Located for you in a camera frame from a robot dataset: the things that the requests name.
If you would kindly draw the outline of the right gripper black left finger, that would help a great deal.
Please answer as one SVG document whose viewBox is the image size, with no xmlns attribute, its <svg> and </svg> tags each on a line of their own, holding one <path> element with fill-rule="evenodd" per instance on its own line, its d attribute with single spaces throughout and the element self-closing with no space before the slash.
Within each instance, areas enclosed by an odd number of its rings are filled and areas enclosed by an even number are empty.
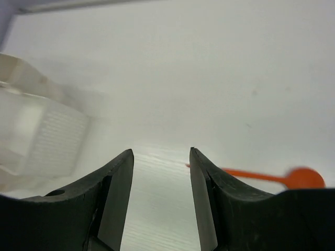
<svg viewBox="0 0 335 251">
<path fill-rule="evenodd" d="M 120 250 L 133 167 L 128 149 L 45 196 L 1 196 L 1 250 Z"/>
</svg>

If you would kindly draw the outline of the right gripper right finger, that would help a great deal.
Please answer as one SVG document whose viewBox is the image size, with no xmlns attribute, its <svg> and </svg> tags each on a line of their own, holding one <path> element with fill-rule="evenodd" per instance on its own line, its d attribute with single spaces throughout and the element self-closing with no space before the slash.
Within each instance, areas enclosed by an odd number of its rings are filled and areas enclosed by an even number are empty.
<svg viewBox="0 0 335 251">
<path fill-rule="evenodd" d="M 189 153 L 201 250 L 334 250 L 334 189 L 256 189 Z"/>
</svg>

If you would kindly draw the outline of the orange copper spoon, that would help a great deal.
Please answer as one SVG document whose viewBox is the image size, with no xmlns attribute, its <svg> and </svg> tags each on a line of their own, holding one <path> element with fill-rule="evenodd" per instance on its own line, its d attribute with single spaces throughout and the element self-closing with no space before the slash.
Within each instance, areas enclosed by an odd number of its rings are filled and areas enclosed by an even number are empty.
<svg viewBox="0 0 335 251">
<path fill-rule="evenodd" d="M 304 166 L 291 168 L 283 177 L 232 168 L 221 167 L 221 169 L 236 177 L 280 183 L 288 190 L 321 189 L 326 187 L 323 177 L 317 171 Z"/>
</svg>

